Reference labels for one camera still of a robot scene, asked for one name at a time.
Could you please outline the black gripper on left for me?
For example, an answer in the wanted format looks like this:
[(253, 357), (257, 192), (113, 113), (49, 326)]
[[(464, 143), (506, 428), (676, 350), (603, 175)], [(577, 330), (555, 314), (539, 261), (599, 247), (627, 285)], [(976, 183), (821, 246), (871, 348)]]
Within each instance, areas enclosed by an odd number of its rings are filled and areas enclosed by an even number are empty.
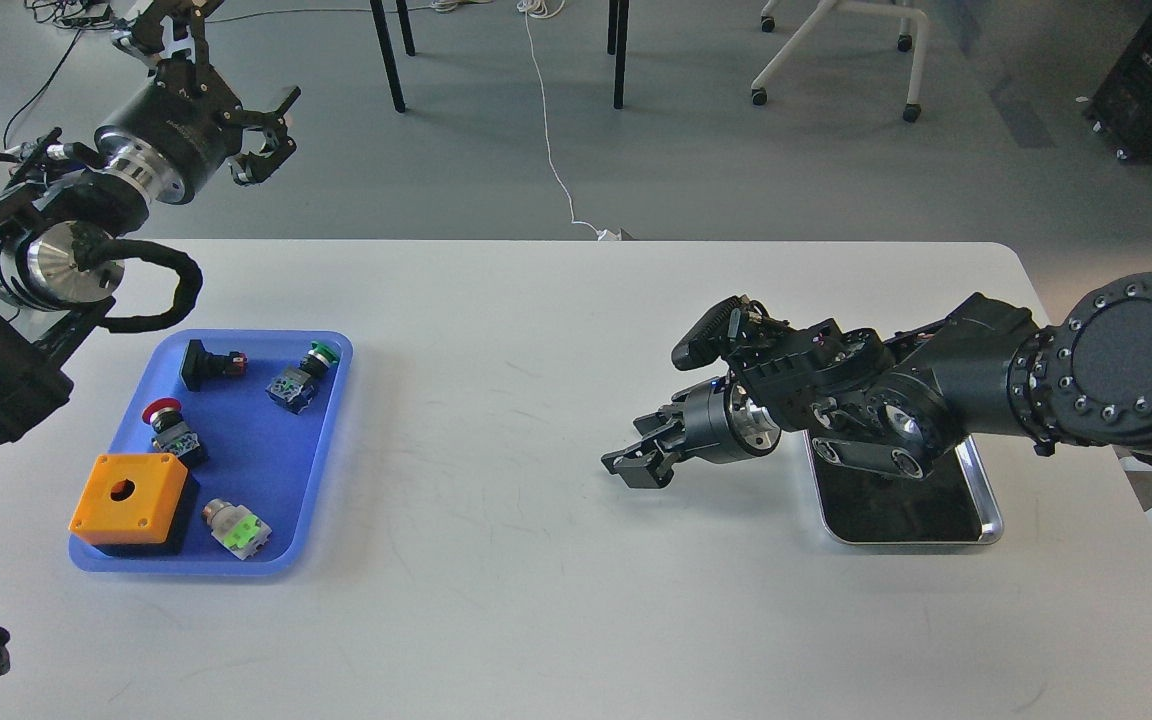
[[(111, 44), (147, 67), (147, 86), (96, 129), (106, 156), (127, 143), (151, 147), (175, 172), (159, 200), (192, 202), (229, 158), (238, 185), (262, 184), (296, 151), (287, 113), (301, 88), (285, 88), (275, 109), (242, 109), (209, 59), (206, 18), (221, 1), (138, 1), (114, 20)], [(223, 114), (228, 111), (228, 126)], [(262, 147), (242, 149), (242, 132), (260, 132)]]

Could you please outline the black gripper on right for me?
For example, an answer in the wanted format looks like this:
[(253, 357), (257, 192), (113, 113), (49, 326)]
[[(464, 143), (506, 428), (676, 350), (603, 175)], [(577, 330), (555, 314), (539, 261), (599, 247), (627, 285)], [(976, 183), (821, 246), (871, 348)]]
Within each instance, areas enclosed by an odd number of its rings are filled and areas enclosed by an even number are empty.
[(764, 457), (781, 442), (782, 429), (738, 382), (698, 382), (670, 401), (634, 419), (639, 442), (602, 454), (602, 468), (628, 488), (666, 488), (680, 462)]

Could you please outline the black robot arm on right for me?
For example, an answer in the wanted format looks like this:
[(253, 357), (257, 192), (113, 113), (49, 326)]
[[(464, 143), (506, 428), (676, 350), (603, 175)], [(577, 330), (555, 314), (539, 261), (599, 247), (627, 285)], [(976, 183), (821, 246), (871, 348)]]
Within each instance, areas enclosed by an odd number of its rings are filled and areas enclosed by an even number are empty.
[(820, 469), (902, 480), (910, 497), (973, 434), (1117, 446), (1152, 456), (1152, 272), (1089, 291), (1064, 323), (973, 293), (946, 318), (893, 338), (827, 319), (796, 329), (761, 302), (710, 306), (673, 347), (673, 365), (722, 361), (634, 423), (639, 439), (602, 455), (632, 488), (664, 488), (677, 462), (771, 454), (805, 430)]

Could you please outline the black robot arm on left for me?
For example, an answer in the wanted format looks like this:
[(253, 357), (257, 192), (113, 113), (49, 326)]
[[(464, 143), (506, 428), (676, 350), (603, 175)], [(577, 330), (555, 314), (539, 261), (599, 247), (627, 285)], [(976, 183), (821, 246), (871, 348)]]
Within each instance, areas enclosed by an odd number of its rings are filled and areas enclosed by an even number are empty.
[(90, 143), (51, 129), (0, 152), (0, 446), (70, 400), (65, 363), (97, 328), (162, 331), (192, 313), (204, 286), (185, 252), (134, 233), (156, 202), (185, 205), (223, 167), (260, 184), (296, 150), (288, 88), (248, 109), (212, 65), (217, 1), (141, 1), (111, 41), (147, 83)]

